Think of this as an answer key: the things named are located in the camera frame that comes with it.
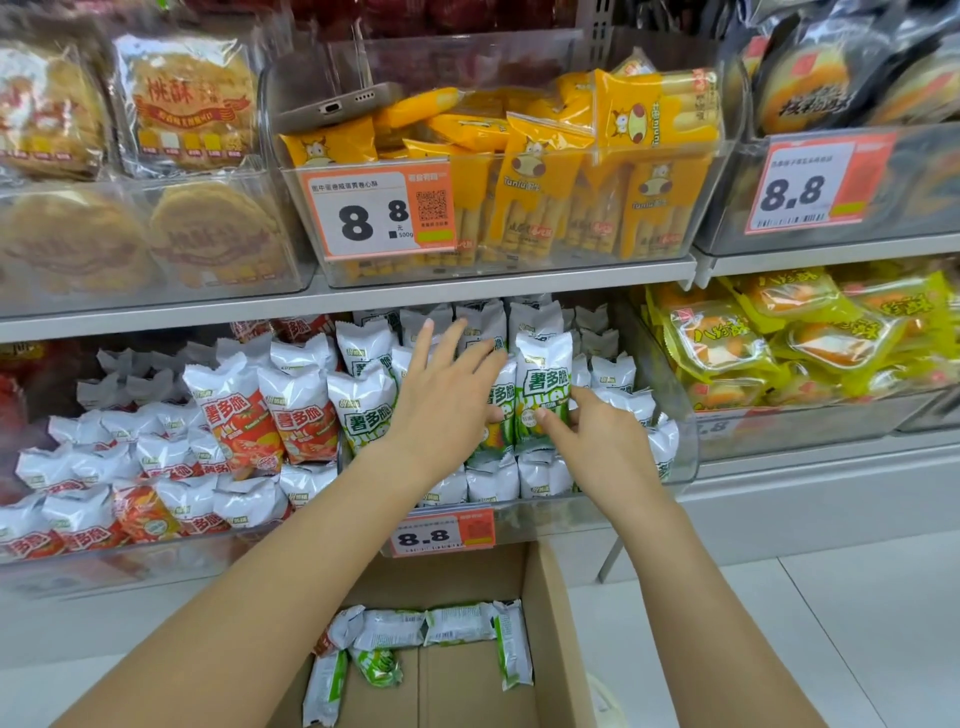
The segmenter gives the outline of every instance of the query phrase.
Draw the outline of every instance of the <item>hand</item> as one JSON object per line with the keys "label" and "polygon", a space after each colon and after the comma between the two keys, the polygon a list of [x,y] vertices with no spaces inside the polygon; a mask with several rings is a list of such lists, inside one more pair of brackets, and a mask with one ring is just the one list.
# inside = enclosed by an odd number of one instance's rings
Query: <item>hand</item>
{"label": "hand", "polygon": [[502,410],[488,399],[507,353],[494,352],[493,340],[487,340],[469,346],[454,361],[466,326],[465,319],[454,322],[428,356],[434,323],[426,320],[400,386],[390,429],[381,438],[398,464],[416,470],[424,493],[470,457],[483,440],[487,423],[503,419]]}
{"label": "hand", "polygon": [[615,522],[638,501],[662,497],[647,429],[631,412],[615,409],[589,389],[570,387],[579,421],[567,427],[553,410],[534,410],[537,421],[566,460],[577,485]]}

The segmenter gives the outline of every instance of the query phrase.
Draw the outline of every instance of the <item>green snack bag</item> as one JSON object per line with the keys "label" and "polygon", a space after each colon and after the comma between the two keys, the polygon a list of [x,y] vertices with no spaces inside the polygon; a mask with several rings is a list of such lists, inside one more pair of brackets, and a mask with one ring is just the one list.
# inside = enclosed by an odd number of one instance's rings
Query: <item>green snack bag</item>
{"label": "green snack bag", "polygon": [[537,424],[534,410],[549,407],[569,424],[573,337],[569,331],[539,338],[519,333],[516,356],[516,451],[553,448],[550,437]]}

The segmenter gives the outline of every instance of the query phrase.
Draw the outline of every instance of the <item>cartoon cow logo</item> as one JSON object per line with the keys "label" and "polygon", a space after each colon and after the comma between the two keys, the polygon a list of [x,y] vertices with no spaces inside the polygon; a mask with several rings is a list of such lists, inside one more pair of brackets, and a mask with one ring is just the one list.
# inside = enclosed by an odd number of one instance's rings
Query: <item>cartoon cow logo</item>
{"label": "cartoon cow logo", "polygon": [[514,171],[524,177],[542,177],[546,172],[546,165],[543,163],[543,145],[538,141],[533,141],[527,137],[527,145],[523,148],[523,153],[514,157],[512,165]]}

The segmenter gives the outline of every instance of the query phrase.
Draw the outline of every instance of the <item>right hand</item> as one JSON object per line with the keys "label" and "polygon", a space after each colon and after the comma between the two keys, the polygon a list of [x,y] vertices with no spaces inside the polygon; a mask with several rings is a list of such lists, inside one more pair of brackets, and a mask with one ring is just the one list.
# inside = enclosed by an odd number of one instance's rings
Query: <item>right hand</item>
{"label": "right hand", "polygon": [[589,389],[570,387],[577,402],[575,429],[546,407],[534,410],[538,422],[566,460],[577,485],[614,521],[625,507],[666,493],[650,452],[647,429],[633,413],[615,409]]}

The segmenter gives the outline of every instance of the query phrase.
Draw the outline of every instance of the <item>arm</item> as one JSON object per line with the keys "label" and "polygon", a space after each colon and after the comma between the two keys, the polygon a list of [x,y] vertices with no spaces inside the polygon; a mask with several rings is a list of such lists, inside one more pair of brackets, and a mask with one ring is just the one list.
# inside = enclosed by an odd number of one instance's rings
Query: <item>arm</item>
{"label": "arm", "polygon": [[492,342],[430,363],[427,321],[391,429],[306,507],[161,624],[55,723],[59,728],[262,728],[353,582],[396,525],[483,439],[505,354]]}
{"label": "arm", "polygon": [[590,390],[573,390],[577,432],[548,410],[537,413],[577,484],[623,539],[680,724],[826,728],[660,486],[644,427]]}

